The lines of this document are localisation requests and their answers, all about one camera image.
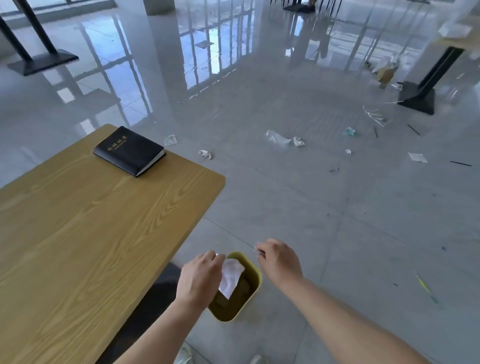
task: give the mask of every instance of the floor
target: floor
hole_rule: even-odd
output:
[[[279,1],[176,4],[165,16],[116,9],[45,24],[58,48],[80,57],[67,66],[22,77],[3,60],[0,186],[105,123],[161,144],[175,134],[168,150],[227,185],[174,263],[208,249],[255,261],[255,243],[277,237],[305,276],[432,363],[476,362],[479,62],[464,54],[445,75],[434,116],[396,105],[398,91],[381,90],[363,66],[400,53],[394,81],[419,80],[443,51],[430,45],[434,6],[344,0],[332,17],[302,18]],[[16,34],[32,54],[44,51],[30,29]],[[213,44],[195,46],[203,40]],[[384,126],[364,109],[378,109]],[[267,130],[306,146],[275,145]],[[204,312],[187,341],[197,363],[248,363],[256,353],[274,364],[333,363],[266,280],[235,321]]]

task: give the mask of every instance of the table leg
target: table leg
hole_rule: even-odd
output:
[[[435,90],[433,87],[463,51],[461,48],[448,47],[419,84],[405,81],[398,95],[398,104],[433,115],[435,113]]]

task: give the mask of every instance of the hand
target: hand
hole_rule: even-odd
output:
[[[215,256],[215,252],[210,250],[185,264],[175,300],[202,311],[206,309],[220,286],[224,260],[225,254]]]
[[[284,242],[268,239],[256,248],[260,251],[258,262],[262,271],[280,290],[303,278],[299,258]]]

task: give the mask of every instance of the wooden table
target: wooden table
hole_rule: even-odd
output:
[[[480,49],[480,17],[469,16],[460,23],[472,26],[469,35],[460,39],[439,38],[434,41],[434,44],[448,48],[419,84],[409,81],[403,83],[402,90],[398,95],[399,105],[429,115],[435,113],[435,90],[433,87],[464,50]]]
[[[0,363],[92,364],[225,186],[168,152],[139,178],[105,125],[0,190]]]

